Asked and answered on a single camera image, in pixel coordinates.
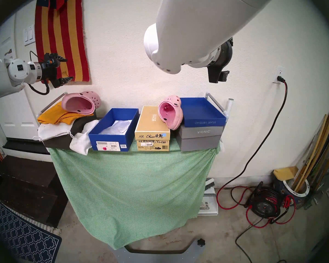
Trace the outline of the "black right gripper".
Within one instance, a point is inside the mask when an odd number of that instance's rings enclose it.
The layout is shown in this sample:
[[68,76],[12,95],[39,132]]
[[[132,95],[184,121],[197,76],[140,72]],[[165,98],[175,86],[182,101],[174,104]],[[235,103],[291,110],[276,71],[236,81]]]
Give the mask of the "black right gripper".
[[218,48],[218,57],[217,59],[212,59],[211,63],[208,65],[208,71],[222,71],[228,65],[232,58],[232,47],[233,38],[230,38]]

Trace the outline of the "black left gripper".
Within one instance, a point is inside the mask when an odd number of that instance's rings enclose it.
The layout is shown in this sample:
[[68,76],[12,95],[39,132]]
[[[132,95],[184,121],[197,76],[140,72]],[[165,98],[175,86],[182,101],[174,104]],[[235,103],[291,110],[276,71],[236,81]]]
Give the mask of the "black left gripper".
[[67,62],[68,60],[58,55],[57,53],[46,53],[41,63],[42,83],[50,81],[54,88],[59,88],[67,84],[74,77],[57,78],[58,63]]

